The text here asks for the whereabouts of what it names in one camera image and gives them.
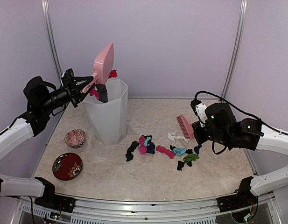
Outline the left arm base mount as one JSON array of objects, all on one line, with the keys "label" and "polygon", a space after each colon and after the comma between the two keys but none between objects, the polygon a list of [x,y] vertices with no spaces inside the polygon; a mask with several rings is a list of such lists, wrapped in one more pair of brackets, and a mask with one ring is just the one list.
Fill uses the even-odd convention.
[{"label": "left arm base mount", "polygon": [[35,198],[35,204],[45,208],[58,210],[60,212],[72,213],[76,199],[73,197],[57,195],[55,193],[55,186],[51,182],[42,177],[35,177],[44,185],[44,192],[41,197]]}]

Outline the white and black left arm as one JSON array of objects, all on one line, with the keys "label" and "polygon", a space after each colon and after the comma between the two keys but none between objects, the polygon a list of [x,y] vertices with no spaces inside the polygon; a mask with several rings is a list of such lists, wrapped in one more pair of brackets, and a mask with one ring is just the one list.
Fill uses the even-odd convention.
[{"label": "white and black left arm", "polygon": [[[11,125],[0,132],[0,161],[21,143],[40,134],[47,126],[54,110],[72,103],[77,107],[93,89],[95,76],[76,77],[73,70],[61,76],[61,86],[56,88],[41,76],[28,81],[23,92],[28,101],[27,110],[16,117]],[[60,203],[58,194],[51,184],[42,178],[20,178],[0,174],[0,197],[41,197],[49,207]]]}]

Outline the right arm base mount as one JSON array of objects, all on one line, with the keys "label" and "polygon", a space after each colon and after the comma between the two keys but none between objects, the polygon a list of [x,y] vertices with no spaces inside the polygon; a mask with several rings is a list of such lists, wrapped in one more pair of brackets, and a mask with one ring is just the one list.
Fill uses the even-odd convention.
[{"label": "right arm base mount", "polygon": [[227,212],[256,205],[258,203],[258,196],[251,193],[250,184],[252,179],[252,176],[244,178],[233,195],[217,198],[219,211]]}]

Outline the pink hand brush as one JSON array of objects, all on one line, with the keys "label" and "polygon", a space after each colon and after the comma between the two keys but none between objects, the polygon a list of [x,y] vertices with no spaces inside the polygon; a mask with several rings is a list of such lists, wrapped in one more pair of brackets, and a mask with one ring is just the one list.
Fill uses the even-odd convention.
[{"label": "pink hand brush", "polygon": [[177,123],[186,139],[194,139],[194,130],[192,123],[185,115],[179,115],[176,117]]}]

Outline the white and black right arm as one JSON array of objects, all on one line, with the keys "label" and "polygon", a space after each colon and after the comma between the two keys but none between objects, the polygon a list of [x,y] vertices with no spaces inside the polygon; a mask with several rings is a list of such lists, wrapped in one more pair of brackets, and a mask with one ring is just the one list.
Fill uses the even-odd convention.
[{"label": "white and black right arm", "polygon": [[[227,103],[206,106],[202,101],[194,99],[190,105],[198,117],[192,128],[199,145],[211,141],[212,144],[218,143],[228,150],[245,148],[288,155],[288,133],[268,127],[260,119],[249,117],[237,121]],[[287,185],[288,165],[265,175],[243,179],[238,193],[233,197],[233,203],[237,207],[243,207],[251,200],[251,193],[259,196]]]}]

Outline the pink plastic dustpan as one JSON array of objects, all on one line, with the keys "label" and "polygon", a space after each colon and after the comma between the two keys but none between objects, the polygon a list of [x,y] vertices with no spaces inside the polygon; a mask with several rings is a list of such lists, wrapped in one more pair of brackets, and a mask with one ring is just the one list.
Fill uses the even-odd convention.
[{"label": "pink plastic dustpan", "polygon": [[109,42],[96,56],[93,63],[93,81],[95,84],[106,84],[113,69],[114,45]]}]

